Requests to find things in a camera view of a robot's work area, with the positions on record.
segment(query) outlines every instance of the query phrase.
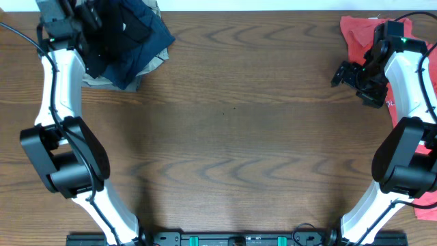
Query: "green tape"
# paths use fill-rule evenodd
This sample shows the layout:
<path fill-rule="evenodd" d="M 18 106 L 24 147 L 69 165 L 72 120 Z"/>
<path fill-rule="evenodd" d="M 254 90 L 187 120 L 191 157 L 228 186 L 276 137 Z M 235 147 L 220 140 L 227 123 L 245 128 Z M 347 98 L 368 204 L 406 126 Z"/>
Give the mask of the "green tape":
<path fill-rule="evenodd" d="M 287 246 L 287 238 L 284 236 L 278 236 L 278 246 Z"/>
<path fill-rule="evenodd" d="M 196 236 L 190 237 L 190 246 L 199 246 L 199 238 Z"/>

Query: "wood grain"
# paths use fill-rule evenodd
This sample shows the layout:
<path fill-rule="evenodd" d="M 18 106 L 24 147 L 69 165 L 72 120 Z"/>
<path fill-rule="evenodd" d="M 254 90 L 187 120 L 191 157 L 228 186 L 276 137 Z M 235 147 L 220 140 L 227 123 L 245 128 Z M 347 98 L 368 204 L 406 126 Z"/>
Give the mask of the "wood grain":
<path fill-rule="evenodd" d="M 165 12 L 171 59 L 138 93 L 83 90 L 83 118 L 111 161 L 111 180 L 147 225 L 190 231 L 290 231 L 329 226 L 371 181 L 390 133 L 386 109 L 363 107 L 330 79 L 347 48 L 341 16 L 404 12 Z M 437 40 L 413 17 L 414 35 Z M 3 21 L 35 38 L 36 13 Z M 49 193 L 22 151 L 42 97 L 35 49 L 0 29 L 0 245 L 64 245 L 98 232 Z M 435 222 L 403 208 L 384 228 L 434 245 Z"/>

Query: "red fabric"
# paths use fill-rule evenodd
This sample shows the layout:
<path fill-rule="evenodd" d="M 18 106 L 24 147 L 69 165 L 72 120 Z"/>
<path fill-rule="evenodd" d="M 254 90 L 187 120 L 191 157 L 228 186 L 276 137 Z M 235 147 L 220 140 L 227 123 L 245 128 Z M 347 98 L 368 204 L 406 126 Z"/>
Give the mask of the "red fabric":
<path fill-rule="evenodd" d="M 368 19 L 368 18 L 353 18 L 351 16 L 341 17 L 340 28 L 341 32 L 348 43 L 349 60 L 361 65 L 364 64 L 364 53 L 368 51 L 373 44 L 373 31 L 375 27 L 384 23 L 388 19 Z M 404 23 L 404 35 L 407 38 L 415 38 L 412 35 L 412 22 L 404 18 L 401 20 Z M 429 75 L 431 77 L 434 91 L 437 92 L 437 52 L 432 52 L 429 55 Z M 393 123 L 393 127 L 397 124 L 396 104 L 393 97 L 393 91 L 390 84 L 387 85 L 386 105 L 389 108 L 389 113 Z M 425 146 L 419 145 L 416 152 L 428 154 L 429 150 Z M 437 192 L 426 193 L 420 199 L 414 201 L 415 204 L 428 205 L 437 202 Z M 414 209 L 417 219 L 437 221 L 437 208 L 431 210 Z"/>

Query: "folded clothes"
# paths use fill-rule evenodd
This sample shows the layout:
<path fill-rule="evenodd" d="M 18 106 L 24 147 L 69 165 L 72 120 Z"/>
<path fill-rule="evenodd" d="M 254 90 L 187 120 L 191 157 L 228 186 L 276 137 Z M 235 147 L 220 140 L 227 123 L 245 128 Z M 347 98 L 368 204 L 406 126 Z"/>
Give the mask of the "folded clothes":
<path fill-rule="evenodd" d="M 142 30 L 140 33 L 147 33 L 147 39 L 134 49 L 121 53 L 115 61 L 105 67 L 106 69 L 101 72 L 102 75 L 99 77 L 92 76 L 95 73 L 93 74 L 87 69 L 87 74 L 83 78 L 83 87 L 106 90 L 118 90 L 117 88 L 120 88 L 120 90 L 134 92 L 139 87 L 141 75 L 157 69 L 166 59 L 169 59 L 167 47 L 174 41 L 174 37 L 171 36 L 160 20 L 160 10 L 156 0 L 112 0 L 111 4 L 119 4 L 123 9 L 129 10 L 138 21 L 151 29 L 152 32 L 147 33 L 147 30 L 140 25 L 132 25 L 132 23 L 135 24 L 135 19 L 131 16 L 126 20 L 123 12 L 121 14 L 115 12 L 114 15 L 127 22 L 126 24 L 123 23 L 124 26 L 121 26 L 119 20 L 118 22 L 117 20 L 111 21 L 112 26 L 116 27 L 115 33 L 119 32 L 121 28 L 123 28 L 123 33 Z"/>
<path fill-rule="evenodd" d="M 340 29 L 348 44 L 349 60 L 361 65 L 364 64 L 364 54 L 371 48 L 373 44 L 373 34 L 375 27 L 388 19 L 374 18 L 353 18 L 351 16 L 341 17 Z M 400 20 L 404 23 L 404 35 L 407 38 L 415 38 L 412 35 L 412 22 L 404 18 Z M 429 75 L 431 77 L 434 92 L 437 91 L 437 53 L 433 52 L 429 55 Z M 385 99 L 386 105 L 389 108 L 389 113 L 392 119 L 393 127 L 397 124 L 396 103 L 393 97 L 393 91 L 390 83 L 387 85 L 389 91 Z M 416 152 L 428 154 L 429 150 L 420 145 Z M 425 205 L 437 202 L 437 192 L 426 193 L 421 198 L 414 201 L 415 204 Z M 435 220 L 437 221 L 437 208 L 431 210 L 414 209 L 417 219 Z"/>

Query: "pile of clothes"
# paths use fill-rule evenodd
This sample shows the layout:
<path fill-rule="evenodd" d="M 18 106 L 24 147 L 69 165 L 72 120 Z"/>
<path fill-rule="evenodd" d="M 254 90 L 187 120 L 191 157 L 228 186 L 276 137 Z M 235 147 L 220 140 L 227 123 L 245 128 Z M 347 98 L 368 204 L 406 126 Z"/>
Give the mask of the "pile of clothes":
<path fill-rule="evenodd" d="M 141 77 L 169 59 L 175 40 L 161 21 L 156 0 L 95 0 L 102 20 L 89 33 L 83 87 L 136 92 Z"/>

